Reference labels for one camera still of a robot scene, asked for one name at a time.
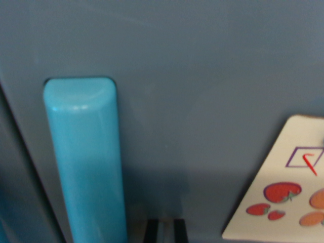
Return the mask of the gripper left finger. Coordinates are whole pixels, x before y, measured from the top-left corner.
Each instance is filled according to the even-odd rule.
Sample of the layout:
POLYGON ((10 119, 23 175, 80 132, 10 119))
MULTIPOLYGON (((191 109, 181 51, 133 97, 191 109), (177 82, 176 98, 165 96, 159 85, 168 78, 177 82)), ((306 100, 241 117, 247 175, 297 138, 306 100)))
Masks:
POLYGON ((143 243, 163 243, 165 241, 165 223, 158 219, 149 219, 146 224, 143 243))

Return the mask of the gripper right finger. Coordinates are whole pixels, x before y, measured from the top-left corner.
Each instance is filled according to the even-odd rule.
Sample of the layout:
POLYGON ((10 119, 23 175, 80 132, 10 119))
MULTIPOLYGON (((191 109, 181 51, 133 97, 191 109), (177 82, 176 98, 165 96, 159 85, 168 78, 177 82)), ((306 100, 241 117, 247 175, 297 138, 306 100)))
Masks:
POLYGON ((184 219, 173 219, 166 224, 166 242, 188 243, 184 219))

